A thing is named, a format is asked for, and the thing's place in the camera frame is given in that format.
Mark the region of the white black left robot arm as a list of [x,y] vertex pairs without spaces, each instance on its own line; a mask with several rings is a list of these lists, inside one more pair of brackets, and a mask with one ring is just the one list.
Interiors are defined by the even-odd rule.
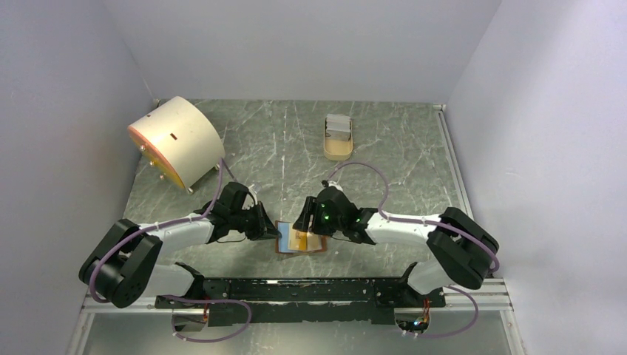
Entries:
[[201,209],[160,223],[115,222],[78,272],[99,303],[117,308],[141,297],[173,296],[193,308],[205,299],[205,277],[185,263],[166,265],[165,257],[191,246],[216,243],[237,231],[251,241],[273,240],[281,233],[256,194],[230,182]]

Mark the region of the gold credit card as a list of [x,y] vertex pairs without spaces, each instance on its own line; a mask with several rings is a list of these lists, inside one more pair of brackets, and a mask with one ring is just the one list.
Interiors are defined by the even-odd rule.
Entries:
[[306,251],[307,236],[307,232],[298,231],[290,226],[288,228],[288,250]]
[[307,236],[306,251],[324,251],[326,248],[326,240],[318,234],[309,234]]

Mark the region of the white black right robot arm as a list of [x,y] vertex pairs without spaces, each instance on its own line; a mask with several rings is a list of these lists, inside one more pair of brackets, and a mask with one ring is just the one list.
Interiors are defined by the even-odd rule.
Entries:
[[340,232],[358,244],[427,248],[432,258],[408,268],[399,286],[399,297],[408,306],[418,305],[444,286],[478,290],[497,265],[498,242],[455,207],[428,216],[388,214],[378,208],[359,208],[341,189],[327,186],[305,199],[292,227],[328,237]]

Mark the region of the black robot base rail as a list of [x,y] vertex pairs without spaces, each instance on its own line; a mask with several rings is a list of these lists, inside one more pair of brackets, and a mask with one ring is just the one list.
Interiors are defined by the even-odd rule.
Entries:
[[207,325],[252,323],[352,322],[393,325],[401,308],[442,308],[444,292],[415,292],[402,277],[207,278],[192,302],[158,296],[157,309],[207,311]]

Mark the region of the brown leather card holder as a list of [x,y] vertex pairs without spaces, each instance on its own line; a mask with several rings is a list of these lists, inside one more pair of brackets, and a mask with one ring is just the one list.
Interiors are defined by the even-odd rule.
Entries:
[[310,232],[297,231],[291,223],[276,221],[280,233],[276,239],[275,252],[278,254],[310,254],[327,251],[325,237]]

